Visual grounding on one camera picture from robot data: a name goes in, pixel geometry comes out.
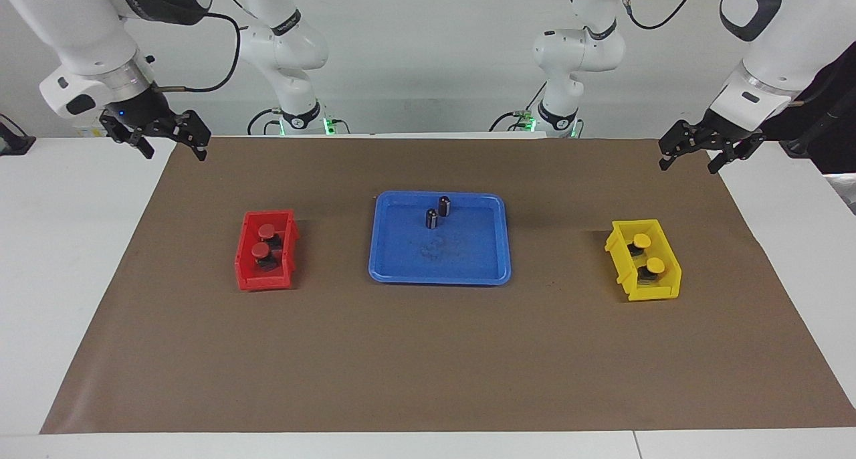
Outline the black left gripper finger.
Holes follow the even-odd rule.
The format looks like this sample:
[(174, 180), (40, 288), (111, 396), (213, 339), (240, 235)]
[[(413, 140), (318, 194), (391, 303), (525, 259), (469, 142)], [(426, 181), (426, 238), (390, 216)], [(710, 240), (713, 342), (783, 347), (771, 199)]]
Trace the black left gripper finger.
[(709, 172), (715, 175), (720, 172), (722, 167), (728, 165), (728, 163), (749, 159), (765, 141), (766, 136), (764, 134), (752, 134), (748, 138), (740, 140), (737, 144), (728, 141), (725, 142), (724, 148), (708, 163)]
[(661, 151), (659, 167), (667, 171), (677, 157), (698, 151), (696, 143), (697, 126), (686, 120), (677, 120), (672, 127), (658, 140)]

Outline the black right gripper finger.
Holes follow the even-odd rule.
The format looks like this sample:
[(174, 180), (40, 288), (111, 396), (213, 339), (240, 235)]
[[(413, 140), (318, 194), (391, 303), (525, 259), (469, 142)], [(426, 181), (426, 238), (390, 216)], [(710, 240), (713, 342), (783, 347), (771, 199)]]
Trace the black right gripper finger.
[(195, 154), (196, 160), (206, 160), (211, 131), (195, 110), (175, 114), (167, 127), (171, 140), (187, 146)]
[(132, 132), (109, 112), (101, 113), (100, 124), (104, 127), (107, 136), (116, 144), (126, 144), (140, 151), (147, 160), (153, 158), (154, 148), (139, 130)]

